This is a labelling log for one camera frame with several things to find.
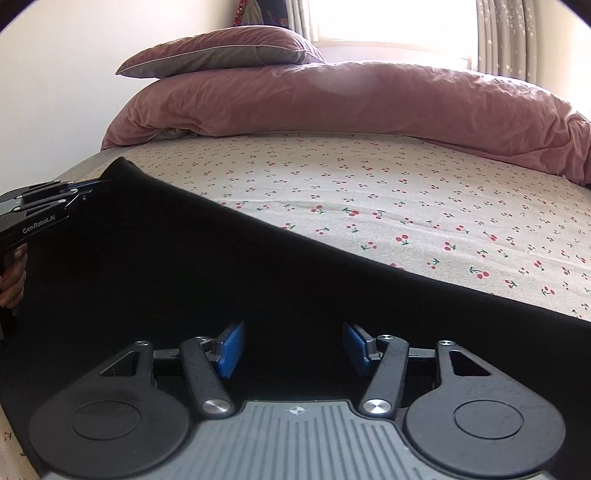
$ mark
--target blue gripper pad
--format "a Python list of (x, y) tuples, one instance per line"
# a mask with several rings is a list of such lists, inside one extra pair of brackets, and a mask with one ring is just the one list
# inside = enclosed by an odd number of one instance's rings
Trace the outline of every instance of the blue gripper pad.
[(368, 356), (365, 341), (348, 323), (343, 324), (343, 348), (360, 377), (370, 376), (375, 369)]
[(228, 338), (222, 343), (222, 351), (220, 358), (213, 364), (218, 377), (230, 378), (236, 364), (240, 360), (245, 344), (245, 328), (244, 322), (240, 322), (238, 326), (228, 335)]

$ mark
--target pink duvet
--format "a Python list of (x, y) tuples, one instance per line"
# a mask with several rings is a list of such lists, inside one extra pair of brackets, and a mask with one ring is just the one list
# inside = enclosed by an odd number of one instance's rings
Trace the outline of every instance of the pink duvet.
[(589, 121), (539, 87), (469, 71), (346, 62), (186, 73), (135, 95), (102, 148), (168, 128), (408, 135), (591, 184)]

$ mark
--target white wall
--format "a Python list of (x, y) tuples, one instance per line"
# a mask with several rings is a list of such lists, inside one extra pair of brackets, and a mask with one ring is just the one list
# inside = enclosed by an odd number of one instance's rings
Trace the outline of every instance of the white wall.
[(232, 24), (238, 0), (37, 0), (0, 33), (0, 193), (99, 151), (152, 80), (115, 76), (144, 48)]
[(558, 0), (534, 0), (537, 83), (591, 117), (591, 28)]

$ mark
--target gray curtain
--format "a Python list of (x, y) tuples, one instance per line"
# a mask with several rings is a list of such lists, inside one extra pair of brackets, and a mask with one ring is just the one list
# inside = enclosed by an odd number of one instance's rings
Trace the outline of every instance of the gray curtain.
[(478, 71), (535, 83), (534, 0), (476, 0)]
[(290, 30), (312, 41), (310, 28), (310, 6), (308, 0), (285, 0)]

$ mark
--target logo emblem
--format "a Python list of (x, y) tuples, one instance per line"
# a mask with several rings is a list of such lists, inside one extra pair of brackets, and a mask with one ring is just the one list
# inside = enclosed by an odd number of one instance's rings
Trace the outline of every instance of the logo emblem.
[(289, 413), (294, 414), (296, 417), (303, 415), (304, 413), (307, 412), (307, 410), (304, 407), (300, 407), (299, 405), (296, 405), (295, 407), (291, 407), (289, 410), (287, 410)]

